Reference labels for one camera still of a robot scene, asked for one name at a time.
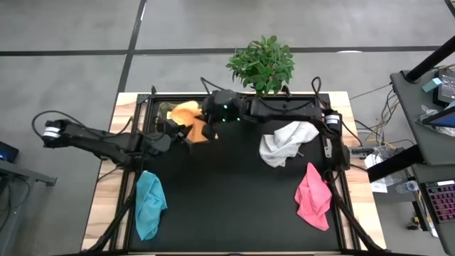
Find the blue screen tablet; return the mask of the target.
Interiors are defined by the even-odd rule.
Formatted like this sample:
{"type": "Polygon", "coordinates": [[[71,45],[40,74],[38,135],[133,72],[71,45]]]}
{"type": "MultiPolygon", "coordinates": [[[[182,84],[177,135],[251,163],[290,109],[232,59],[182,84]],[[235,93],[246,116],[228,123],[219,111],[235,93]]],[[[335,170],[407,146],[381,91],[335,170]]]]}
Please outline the blue screen tablet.
{"type": "Polygon", "coordinates": [[[455,128],[455,106],[424,118],[422,124],[432,127],[455,128]]]}

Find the clear plastic bag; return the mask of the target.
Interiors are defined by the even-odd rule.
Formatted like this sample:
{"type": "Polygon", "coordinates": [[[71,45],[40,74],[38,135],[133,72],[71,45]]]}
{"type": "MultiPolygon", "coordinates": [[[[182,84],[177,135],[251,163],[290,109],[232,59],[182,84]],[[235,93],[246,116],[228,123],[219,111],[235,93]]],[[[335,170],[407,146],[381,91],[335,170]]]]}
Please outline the clear plastic bag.
{"type": "MultiPolygon", "coordinates": [[[[433,114],[436,114],[438,112],[441,112],[441,111],[437,111],[437,110],[433,110],[433,109],[430,109],[424,105],[422,105],[422,115],[419,117],[418,119],[418,122],[420,124],[422,124],[422,120],[426,117],[429,117],[430,115],[433,115],[433,114]]],[[[424,127],[427,127],[435,132],[438,132],[440,134],[444,134],[444,135],[447,135],[447,136],[450,136],[450,137],[455,137],[455,128],[448,128],[448,127],[432,127],[432,126],[429,126],[429,125],[425,125],[425,124],[422,124],[424,127]]]]}

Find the white paper sheet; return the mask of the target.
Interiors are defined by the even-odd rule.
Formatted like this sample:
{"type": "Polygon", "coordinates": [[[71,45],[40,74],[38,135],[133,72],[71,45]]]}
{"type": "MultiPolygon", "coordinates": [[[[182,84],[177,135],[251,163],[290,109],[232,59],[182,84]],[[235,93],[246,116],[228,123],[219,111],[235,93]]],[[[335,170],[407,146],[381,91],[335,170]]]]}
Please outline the white paper sheet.
{"type": "MultiPolygon", "coordinates": [[[[364,160],[365,167],[368,169],[373,167],[376,164],[379,164],[383,161],[383,158],[378,154],[369,154],[364,160]]],[[[387,193],[387,187],[390,185],[390,182],[386,178],[374,181],[370,183],[372,192],[376,193],[387,193]]]]}

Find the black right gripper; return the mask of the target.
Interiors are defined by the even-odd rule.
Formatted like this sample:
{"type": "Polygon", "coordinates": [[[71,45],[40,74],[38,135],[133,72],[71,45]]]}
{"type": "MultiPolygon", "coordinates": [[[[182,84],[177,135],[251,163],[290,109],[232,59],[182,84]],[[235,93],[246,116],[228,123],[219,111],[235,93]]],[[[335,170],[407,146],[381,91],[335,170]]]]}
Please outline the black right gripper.
{"type": "Polygon", "coordinates": [[[215,123],[233,122],[248,119],[247,96],[232,90],[214,90],[202,103],[201,134],[206,140],[217,139],[215,123]]]}

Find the teal microfiber towel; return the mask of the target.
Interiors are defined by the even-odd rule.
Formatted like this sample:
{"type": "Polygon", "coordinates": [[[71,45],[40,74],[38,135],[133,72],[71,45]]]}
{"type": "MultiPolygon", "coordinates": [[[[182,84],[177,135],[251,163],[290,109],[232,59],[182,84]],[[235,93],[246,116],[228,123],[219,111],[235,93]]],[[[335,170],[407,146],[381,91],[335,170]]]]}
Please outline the teal microfiber towel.
{"type": "Polygon", "coordinates": [[[168,208],[161,181],[143,171],[136,183],[136,231],[140,240],[150,240],[158,232],[161,212],[168,208]]]}

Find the grey power strip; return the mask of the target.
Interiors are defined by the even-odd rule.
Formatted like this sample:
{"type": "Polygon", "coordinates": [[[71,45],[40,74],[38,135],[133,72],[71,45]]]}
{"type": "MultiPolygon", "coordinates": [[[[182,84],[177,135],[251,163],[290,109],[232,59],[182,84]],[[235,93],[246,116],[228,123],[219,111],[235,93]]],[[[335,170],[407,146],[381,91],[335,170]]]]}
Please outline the grey power strip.
{"type": "Polygon", "coordinates": [[[365,159],[368,155],[374,152],[374,148],[371,147],[364,147],[364,146],[357,146],[357,147],[350,147],[349,153],[350,157],[353,159],[365,159]]]}

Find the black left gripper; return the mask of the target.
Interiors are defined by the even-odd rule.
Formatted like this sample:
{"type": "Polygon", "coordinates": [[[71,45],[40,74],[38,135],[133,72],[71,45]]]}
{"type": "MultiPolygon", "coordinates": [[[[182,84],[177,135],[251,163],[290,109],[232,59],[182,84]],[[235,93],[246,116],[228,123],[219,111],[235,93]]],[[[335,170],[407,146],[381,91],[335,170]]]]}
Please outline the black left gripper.
{"type": "Polygon", "coordinates": [[[156,121],[156,131],[170,136],[171,140],[181,140],[181,144],[186,149],[188,154],[193,152],[193,142],[188,139],[188,133],[191,126],[178,124],[172,119],[158,119],[156,121]]]}

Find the yellow microfiber towel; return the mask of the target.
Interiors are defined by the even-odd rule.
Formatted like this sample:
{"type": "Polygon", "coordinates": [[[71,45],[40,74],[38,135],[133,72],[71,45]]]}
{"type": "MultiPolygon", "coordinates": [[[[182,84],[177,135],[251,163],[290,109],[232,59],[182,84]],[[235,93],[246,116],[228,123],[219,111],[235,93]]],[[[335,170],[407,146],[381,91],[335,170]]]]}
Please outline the yellow microfiber towel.
{"type": "Polygon", "coordinates": [[[171,102],[162,102],[158,106],[158,111],[156,116],[159,119],[172,119],[171,113],[177,107],[177,104],[171,102]]]}

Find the small teal box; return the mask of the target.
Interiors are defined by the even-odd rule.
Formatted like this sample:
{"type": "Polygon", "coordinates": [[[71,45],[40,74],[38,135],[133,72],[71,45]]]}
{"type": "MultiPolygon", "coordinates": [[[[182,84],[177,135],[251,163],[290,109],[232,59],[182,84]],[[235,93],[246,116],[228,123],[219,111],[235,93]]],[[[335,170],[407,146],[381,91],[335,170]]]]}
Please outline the small teal box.
{"type": "Polygon", "coordinates": [[[432,90],[438,88],[441,84],[442,81],[439,78],[433,78],[422,87],[422,90],[424,92],[431,92],[432,90]]]}

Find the black slanted pole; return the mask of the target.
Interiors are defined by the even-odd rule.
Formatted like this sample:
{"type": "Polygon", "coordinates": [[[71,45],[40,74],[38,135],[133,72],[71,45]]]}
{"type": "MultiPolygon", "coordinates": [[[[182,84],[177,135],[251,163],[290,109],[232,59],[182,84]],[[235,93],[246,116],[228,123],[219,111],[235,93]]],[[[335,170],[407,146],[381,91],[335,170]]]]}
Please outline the black slanted pole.
{"type": "Polygon", "coordinates": [[[445,58],[455,52],[455,35],[446,43],[436,49],[431,55],[425,58],[420,64],[405,74],[407,82],[416,82],[425,73],[430,71],[436,64],[442,62],[445,58]]]}

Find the light grey microfiber towel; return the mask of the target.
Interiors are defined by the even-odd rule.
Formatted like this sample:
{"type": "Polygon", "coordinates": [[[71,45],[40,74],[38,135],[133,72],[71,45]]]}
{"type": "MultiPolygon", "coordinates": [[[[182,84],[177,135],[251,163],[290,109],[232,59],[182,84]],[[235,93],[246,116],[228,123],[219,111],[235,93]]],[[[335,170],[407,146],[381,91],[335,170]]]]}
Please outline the light grey microfiber towel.
{"type": "Polygon", "coordinates": [[[297,155],[302,144],[311,142],[319,135],[310,122],[291,122],[273,134],[264,134],[259,143],[259,156],[272,168],[285,167],[288,158],[297,155]]]}

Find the backlit black keyboard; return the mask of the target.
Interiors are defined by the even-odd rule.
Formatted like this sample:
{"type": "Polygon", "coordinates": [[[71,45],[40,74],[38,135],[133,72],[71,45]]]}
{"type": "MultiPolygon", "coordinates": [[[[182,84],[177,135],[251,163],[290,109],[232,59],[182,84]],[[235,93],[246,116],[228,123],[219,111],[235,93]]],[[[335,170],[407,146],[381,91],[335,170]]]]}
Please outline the backlit black keyboard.
{"type": "Polygon", "coordinates": [[[437,222],[455,222],[455,180],[429,182],[424,185],[437,222]]]}

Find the clear water bottle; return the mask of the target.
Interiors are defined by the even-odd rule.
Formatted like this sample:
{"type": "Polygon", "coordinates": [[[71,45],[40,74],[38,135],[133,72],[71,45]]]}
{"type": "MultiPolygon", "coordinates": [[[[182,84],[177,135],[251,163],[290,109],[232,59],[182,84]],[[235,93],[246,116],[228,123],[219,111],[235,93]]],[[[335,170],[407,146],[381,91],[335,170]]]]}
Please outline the clear water bottle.
{"type": "Polygon", "coordinates": [[[404,183],[398,184],[395,187],[395,190],[396,190],[396,192],[398,192],[400,194],[413,193],[413,192],[416,192],[419,190],[419,184],[414,180],[410,180],[410,181],[406,181],[404,183]]]}

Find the black desk leg bar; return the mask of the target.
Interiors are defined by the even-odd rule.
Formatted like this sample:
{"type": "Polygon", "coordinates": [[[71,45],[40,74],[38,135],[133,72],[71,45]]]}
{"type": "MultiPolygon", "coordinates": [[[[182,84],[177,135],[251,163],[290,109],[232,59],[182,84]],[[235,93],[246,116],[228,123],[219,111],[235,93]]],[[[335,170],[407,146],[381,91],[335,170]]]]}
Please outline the black desk leg bar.
{"type": "Polygon", "coordinates": [[[374,182],[389,176],[397,171],[406,169],[413,164],[424,164],[425,160],[418,145],[411,146],[399,154],[386,159],[367,169],[370,182],[374,182]]]}

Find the orange microfiber towel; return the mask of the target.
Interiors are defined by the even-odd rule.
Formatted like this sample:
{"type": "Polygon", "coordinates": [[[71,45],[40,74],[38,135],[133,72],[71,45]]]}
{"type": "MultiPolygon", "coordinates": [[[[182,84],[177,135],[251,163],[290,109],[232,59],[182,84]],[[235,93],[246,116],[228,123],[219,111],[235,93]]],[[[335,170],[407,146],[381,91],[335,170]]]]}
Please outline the orange microfiber towel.
{"type": "Polygon", "coordinates": [[[209,141],[202,133],[206,122],[198,119],[201,115],[202,109],[199,104],[196,101],[187,101],[176,105],[166,117],[179,125],[191,127],[187,138],[193,143],[201,143],[209,141]]]}

